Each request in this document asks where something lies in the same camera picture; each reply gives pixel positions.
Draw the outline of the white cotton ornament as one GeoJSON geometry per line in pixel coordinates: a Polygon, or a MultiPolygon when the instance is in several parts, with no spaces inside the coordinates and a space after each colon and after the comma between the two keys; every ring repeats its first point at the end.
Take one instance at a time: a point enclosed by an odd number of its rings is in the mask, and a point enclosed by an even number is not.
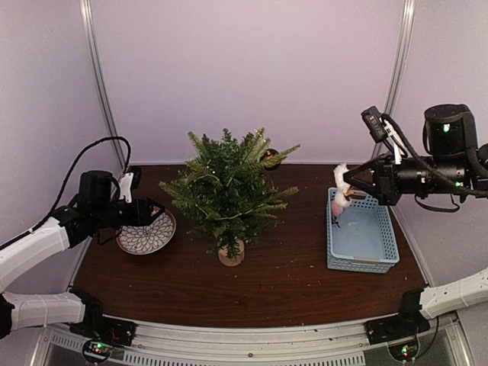
{"type": "Polygon", "coordinates": [[[333,170],[336,186],[334,202],[338,207],[341,207],[342,209],[348,208],[350,206],[349,191],[351,185],[347,183],[344,179],[344,174],[348,171],[349,169],[345,163],[337,165],[333,170]]]}

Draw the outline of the pink ornament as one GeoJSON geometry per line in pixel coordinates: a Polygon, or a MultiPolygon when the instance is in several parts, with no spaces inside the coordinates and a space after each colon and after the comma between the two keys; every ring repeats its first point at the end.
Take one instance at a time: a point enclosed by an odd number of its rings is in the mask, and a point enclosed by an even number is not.
{"type": "Polygon", "coordinates": [[[339,217],[344,212],[344,207],[339,205],[336,201],[331,203],[331,213],[333,217],[339,217]]]}

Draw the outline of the small green christmas tree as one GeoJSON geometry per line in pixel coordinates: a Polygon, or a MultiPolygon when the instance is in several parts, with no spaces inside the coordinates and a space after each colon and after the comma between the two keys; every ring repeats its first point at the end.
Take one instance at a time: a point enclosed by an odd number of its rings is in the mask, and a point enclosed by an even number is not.
{"type": "Polygon", "coordinates": [[[218,140],[190,132],[188,138],[196,156],[185,163],[185,170],[160,188],[172,205],[194,223],[193,232],[212,239],[209,253],[233,267],[245,259],[245,248],[255,245],[260,235],[280,220],[276,213],[287,208],[287,198],[296,187],[277,188],[265,167],[282,163],[298,150],[294,145],[278,151],[270,161],[261,158],[271,141],[265,129],[235,138],[228,129],[218,140]]]}

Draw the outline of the red bauble ornament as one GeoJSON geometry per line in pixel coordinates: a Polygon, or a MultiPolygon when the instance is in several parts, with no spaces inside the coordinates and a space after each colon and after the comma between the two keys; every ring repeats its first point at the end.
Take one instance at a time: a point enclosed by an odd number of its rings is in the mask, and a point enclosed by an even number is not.
{"type": "MultiPolygon", "coordinates": [[[[278,154],[279,154],[279,152],[276,149],[272,149],[272,148],[267,149],[266,152],[265,152],[265,154],[261,158],[261,160],[262,161],[266,161],[266,162],[267,161],[270,161],[270,160],[272,160],[278,154]]],[[[265,170],[266,171],[274,171],[274,170],[278,169],[280,167],[280,165],[281,165],[281,163],[278,162],[278,163],[276,163],[274,165],[266,166],[265,167],[265,170]]]]}

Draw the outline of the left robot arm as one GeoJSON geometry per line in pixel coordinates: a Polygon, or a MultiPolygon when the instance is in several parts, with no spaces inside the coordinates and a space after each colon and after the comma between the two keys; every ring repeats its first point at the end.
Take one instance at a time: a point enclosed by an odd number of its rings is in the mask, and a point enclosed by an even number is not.
{"type": "Polygon", "coordinates": [[[101,302],[84,291],[61,294],[14,294],[9,285],[51,256],[76,247],[100,230],[149,226],[165,208],[150,199],[136,199],[133,189],[141,172],[116,179],[110,172],[81,175],[78,194],[66,206],[55,207],[36,226],[1,246],[1,336],[12,331],[68,323],[77,333],[103,339],[111,333],[101,302]]]}

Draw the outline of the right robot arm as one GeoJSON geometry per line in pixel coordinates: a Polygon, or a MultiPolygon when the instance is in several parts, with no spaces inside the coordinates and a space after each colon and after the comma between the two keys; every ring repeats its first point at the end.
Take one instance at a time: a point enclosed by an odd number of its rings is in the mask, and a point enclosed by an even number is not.
{"type": "MultiPolygon", "coordinates": [[[[337,183],[345,183],[375,197],[383,206],[394,206],[404,194],[417,204],[431,194],[447,194],[461,202],[473,196],[487,196],[487,147],[477,141],[474,116],[465,104],[440,104],[424,112],[422,143],[426,156],[420,156],[398,123],[376,107],[361,117],[373,140],[387,146],[387,153],[354,169],[340,172],[337,183]]],[[[407,291],[399,313],[368,321],[367,331],[379,336],[380,330],[407,336],[430,328],[430,320],[445,313],[487,300],[487,271],[438,287],[407,291]]]]}

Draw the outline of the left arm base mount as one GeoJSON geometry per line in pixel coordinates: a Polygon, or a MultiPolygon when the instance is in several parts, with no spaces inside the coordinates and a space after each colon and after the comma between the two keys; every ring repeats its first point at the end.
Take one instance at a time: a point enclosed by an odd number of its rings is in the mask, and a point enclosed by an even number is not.
{"type": "Polygon", "coordinates": [[[70,323],[70,332],[110,345],[132,345],[136,331],[134,322],[105,316],[102,302],[85,291],[70,291],[70,293],[77,296],[85,306],[82,321],[70,323]]]}

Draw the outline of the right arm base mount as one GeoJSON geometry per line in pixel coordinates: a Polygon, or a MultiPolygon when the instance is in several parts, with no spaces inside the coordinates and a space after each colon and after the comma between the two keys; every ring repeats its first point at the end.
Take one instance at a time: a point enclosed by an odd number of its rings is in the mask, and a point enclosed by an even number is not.
{"type": "Polygon", "coordinates": [[[430,322],[420,313],[419,296],[405,294],[397,315],[368,320],[364,327],[370,345],[415,337],[430,330],[430,322]]]}

